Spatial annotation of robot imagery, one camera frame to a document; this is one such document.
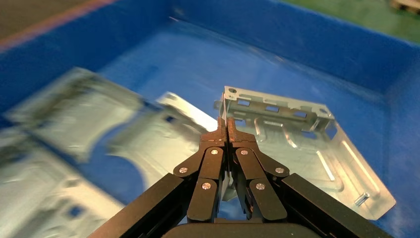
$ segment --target bin wall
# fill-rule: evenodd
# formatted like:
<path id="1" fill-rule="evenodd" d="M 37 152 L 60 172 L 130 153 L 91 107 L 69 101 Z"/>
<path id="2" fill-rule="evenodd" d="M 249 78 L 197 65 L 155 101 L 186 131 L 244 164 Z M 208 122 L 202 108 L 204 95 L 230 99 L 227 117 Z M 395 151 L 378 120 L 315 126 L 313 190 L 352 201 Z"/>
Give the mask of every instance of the bin wall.
<path id="1" fill-rule="evenodd" d="M 384 93 L 414 45 L 273 0 L 172 0 L 173 15 Z"/>
<path id="2" fill-rule="evenodd" d="M 420 50 L 387 92 L 391 109 L 388 189 L 397 205 L 382 224 L 396 237 L 418 237 L 420 224 Z"/>
<path id="3" fill-rule="evenodd" d="M 0 112 L 74 66 L 101 68 L 158 30 L 169 13 L 166 0 L 119 0 L 0 53 Z"/>

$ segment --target rectangular cutout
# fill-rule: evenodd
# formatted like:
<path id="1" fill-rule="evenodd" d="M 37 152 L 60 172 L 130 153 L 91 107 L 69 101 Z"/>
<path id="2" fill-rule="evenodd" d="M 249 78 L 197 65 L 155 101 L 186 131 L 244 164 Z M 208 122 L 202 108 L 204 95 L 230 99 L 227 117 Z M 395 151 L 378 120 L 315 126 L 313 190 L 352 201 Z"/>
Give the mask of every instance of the rectangular cutout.
<path id="1" fill-rule="evenodd" d="M 295 117 L 306 118 L 307 114 L 304 112 L 295 112 L 293 114 Z"/>
<path id="2" fill-rule="evenodd" d="M 276 107 L 276 106 L 267 106 L 267 107 L 265 108 L 265 110 L 266 110 L 266 111 L 270 111 L 270 112 L 277 113 L 277 112 L 278 112 L 278 107 Z"/>
<path id="3" fill-rule="evenodd" d="M 241 100 L 241 99 L 239 99 L 239 100 L 238 100 L 238 105 L 248 107 L 248 106 L 249 106 L 249 104 L 250 104 L 250 102 L 249 102 L 249 101 L 245 101 L 245 100 Z"/>
<path id="4" fill-rule="evenodd" d="M 329 139 L 332 140 L 337 134 L 337 128 L 335 127 L 334 123 L 330 122 L 327 127 L 325 128 L 325 134 L 328 135 Z"/>

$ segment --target sheet metal part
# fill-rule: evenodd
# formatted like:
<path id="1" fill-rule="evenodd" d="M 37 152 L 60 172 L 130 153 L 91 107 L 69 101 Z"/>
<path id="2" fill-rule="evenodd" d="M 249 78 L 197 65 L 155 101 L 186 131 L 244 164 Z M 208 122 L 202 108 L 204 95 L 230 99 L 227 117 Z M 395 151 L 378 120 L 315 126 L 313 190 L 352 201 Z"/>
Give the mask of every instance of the sheet metal part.
<path id="1" fill-rule="evenodd" d="M 21 130 L 0 132 L 2 238 L 84 238 L 123 208 Z"/>
<path id="2" fill-rule="evenodd" d="M 202 133 L 217 129 L 215 119 L 176 94 L 165 93 L 157 102 L 162 110 L 136 118 L 108 144 L 111 154 L 133 162 L 145 178 L 145 188 L 196 153 Z M 184 175 L 190 172 L 187 168 Z"/>
<path id="3" fill-rule="evenodd" d="M 263 153 L 363 217 L 377 220 L 396 204 L 326 105 L 229 86 L 215 105 Z"/>
<path id="4" fill-rule="evenodd" d="M 142 106 L 136 93 L 74 68 L 5 116 L 78 162 L 86 162 L 95 142 Z"/>

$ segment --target green floor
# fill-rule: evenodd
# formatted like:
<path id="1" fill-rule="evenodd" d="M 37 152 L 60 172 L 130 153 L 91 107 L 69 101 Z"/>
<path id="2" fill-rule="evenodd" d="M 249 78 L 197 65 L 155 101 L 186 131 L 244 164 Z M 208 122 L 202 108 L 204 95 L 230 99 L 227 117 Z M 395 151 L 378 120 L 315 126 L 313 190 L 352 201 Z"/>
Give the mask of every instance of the green floor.
<path id="1" fill-rule="evenodd" d="M 420 15 L 391 8 L 389 0 L 283 0 L 366 28 L 420 43 Z"/>

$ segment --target blurred metal part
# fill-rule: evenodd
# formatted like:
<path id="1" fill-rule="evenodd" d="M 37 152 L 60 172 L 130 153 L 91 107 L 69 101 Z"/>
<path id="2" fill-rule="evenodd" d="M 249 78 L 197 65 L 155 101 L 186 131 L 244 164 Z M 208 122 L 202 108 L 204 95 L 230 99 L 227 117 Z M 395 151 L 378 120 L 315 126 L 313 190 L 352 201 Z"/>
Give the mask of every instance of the blurred metal part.
<path id="1" fill-rule="evenodd" d="M 396 204 L 326 105 L 226 86 L 219 111 L 290 173 L 363 217 L 377 220 Z"/>
<path id="2" fill-rule="evenodd" d="M 136 93 L 75 68 L 5 116 L 59 150 L 86 162 L 94 143 L 143 106 Z"/>
<path id="3" fill-rule="evenodd" d="M 202 133 L 217 129 L 215 119 L 174 93 L 157 102 L 162 110 L 138 117 L 108 144 L 111 154 L 133 162 L 146 189 L 197 152 Z"/>
<path id="4" fill-rule="evenodd" d="M 84 238 L 123 208 L 18 129 L 0 132 L 0 154 L 2 238 Z"/>

